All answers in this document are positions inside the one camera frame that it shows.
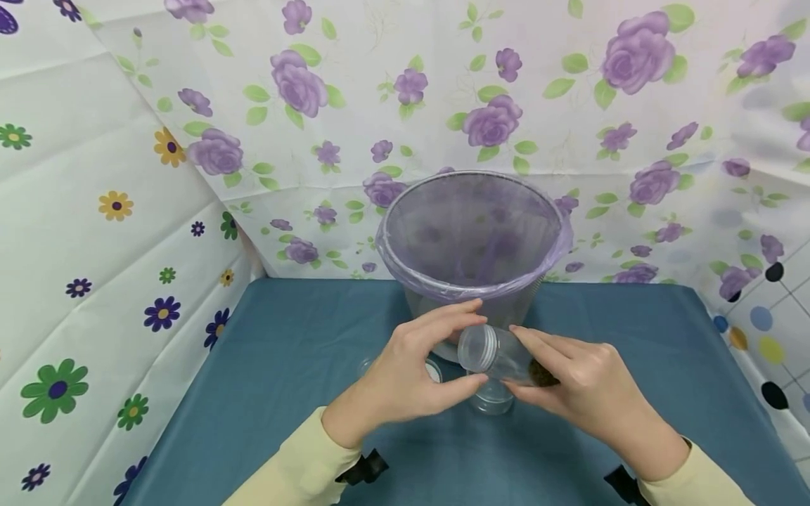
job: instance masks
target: hand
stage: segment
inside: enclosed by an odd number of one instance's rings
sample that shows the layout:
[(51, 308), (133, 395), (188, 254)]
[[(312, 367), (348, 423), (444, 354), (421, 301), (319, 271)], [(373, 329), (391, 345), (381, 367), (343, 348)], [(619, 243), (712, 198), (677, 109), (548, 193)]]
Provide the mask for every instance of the hand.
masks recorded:
[(382, 353), (354, 385), (324, 411), (323, 427), (344, 448), (355, 448), (383, 423), (441, 413), (472, 396), (487, 380), (483, 374), (444, 384), (430, 379), (428, 354), (455, 330), (481, 325), (481, 300), (434, 309), (399, 325)]

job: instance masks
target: purple rose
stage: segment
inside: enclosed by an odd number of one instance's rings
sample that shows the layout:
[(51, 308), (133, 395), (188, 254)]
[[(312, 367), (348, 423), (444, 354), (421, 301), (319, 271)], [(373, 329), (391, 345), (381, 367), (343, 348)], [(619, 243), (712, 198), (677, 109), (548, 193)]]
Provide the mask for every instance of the purple rose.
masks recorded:
[(209, 128), (202, 132), (202, 138), (192, 142), (185, 153), (189, 160), (209, 176), (233, 174), (242, 168), (242, 155), (238, 138), (231, 137), (222, 130)]
[(565, 266), (565, 272), (568, 273), (577, 272), (584, 266), (585, 264), (583, 264), (582, 262), (571, 262), (567, 266)]
[(520, 55), (515, 53), (514, 49), (505, 48), (495, 54), (495, 65), (498, 67), (498, 75), (507, 83), (514, 83), (523, 62), (520, 61)]
[(723, 162), (723, 171), (729, 176), (746, 177), (751, 172), (751, 164), (744, 158), (732, 158)]
[(289, 232), (292, 230), (292, 225), (286, 219), (272, 219), (270, 221), (270, 226), (273, 228), (278, 228), (279, 230), (284, 230), (285, 232)]
[(692, 121), (684, 128), (672, 134), (672, 140), (669, 142), (669, 144), (667, 144), (667, 151), (672, 151), (673, 149), (682, 147), (686, 141), (692, 138), (695, 132), (697, 132), (697, 123)]
[(392, 149), (394, 149), (394, 144), (390, 141), (381, 140), (376, 142), (371, 148), (371, 154), (373, 155), (371, 159), (374, 160), (374, 163), (379, 164), (388, 159)]
[(658, 267), (640, 263), (613, 276), (614, 283), (649, 283), (658, 275)]
[(645, 84), (660, 80), (675, 58), (668, 33), (669, 17), (661, 11), (622, 21), (607, 43), (602, 64), (607, 84), (635, 95)]
[(684, 233), (680, 223), (669, 223), (655, 233), (655, 242), (675, 242)]
[(793, 58), (794, 51), (796, 44), (784, 35), (773, 35), (767, 40), (760, 40), (740, 56), (743, 64), (737, 69), (737, 75), (741, 78), (768, 75), (776, 69), (778, 63)]
[(762, 255), (769, 264), (775, 264), (779, 261), (779, 257), (785, 254), (782, 242), (774, 236), (760, 237), (760, 246), (762, 246)]
[(211, 101), (199, 91), (192, 90), (191, 88), (183, 88), (177, 92), (177, 96), (183, 104), (188, 105), (192, 111), (200, 116), (214, 116), (214, 111), (209, 107)]
[(649, 257), (652, 251), (653, 249), (650, 246), (642, 246), (641, 244), (630, 248), (630, 252), (639, 258)]
[(637, 132), (638, 130), (634, 129), (633, 125), (626, 122), (622, 123), (619, 128), (612, 128), (605, 132), (602, 147), (608, 151), (627, 149), (627, 146), (630, 144), (630, 138)]
[(308, 240), (299, 237), (293, 237), (287, 248), (284, 248), (284, 252), (287, 258), (300, 264), (308, 264), (318, 259), (318, 249)]
[(636, 172), (635, 181), (630, 183), (630, 200), (637, 204), (659, 204), (667, 193), (678, 187), (680, 172), (672, 170), (666, 160), (655, 162), (648, 168)]
[(163, 0), (163, 5), (175, 19), (185, 18), (192, 24), (207, 23), (208, 15), (214, 14), (214, 6), (208, 0)]
[(307, 117), (316, 117), (318, 108), (326, 107), (329, 94), (323, 80), (307, 68), (304, 58), (285, 49), (270, 58), (271, 75), (279, 87), (279, 95), (287, 104)]
[(318, 219), (318, 223), (321, 225), (331, 225), (335, 222), (335, 217), (338, 215), (338, 211), (332, 209), (331, 207), (318, 206), (314, 211), (312, 211), (312, 214)]
[(405, 191), (405, 183), (394, 181), (394, 179), (384, 172), (375, 172), (371, 177), (363, 181), (365, 194), (375, 206), (385, 209), (391, 205), (400, 193)]
[(473, 109), (464, 118), (462, 131), (468, 135), (470, 146), (500, 146), (518, 128), (518, 119), (523, 115), (508, 95), (499, 95), (486, 107)]
[(319, 162), (327, 167), (333, 167), (335, 164), (340, 163), (339, 151), (340, 147), (329, 141), (323, 141), (323, 145), (315, 150), (315, 154), (318, 155)]
[(399, 91), (399, 103), (403, 105), (421, 102), (427, 86), (428, 76), (413, 69), (405, 69), (394, 82), (394, 89)]
[(290, 0), (281, 8), (281, 14), (285, 19), (284, 31), (288, 35), (304, 33), (304, 28), (312, 21), (312, 7), (304, 3), (304, 0)]

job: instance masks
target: light yellow sleeve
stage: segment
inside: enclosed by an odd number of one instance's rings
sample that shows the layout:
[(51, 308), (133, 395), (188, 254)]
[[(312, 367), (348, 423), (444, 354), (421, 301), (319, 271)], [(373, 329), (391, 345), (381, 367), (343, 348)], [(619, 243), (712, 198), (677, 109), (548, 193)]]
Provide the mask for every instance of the light yellow sleeve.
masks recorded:
[(753, 506), (720, 466), (689, 441), (686, 462), (660, 482), (638, 480), (642, 495), (651, 506)]
[(336, 504), (346, 484), (335, 478), (360, 460), (360, 449), (345, 449), (326, 434), (325, 409), (317, 408), (223, 506)]

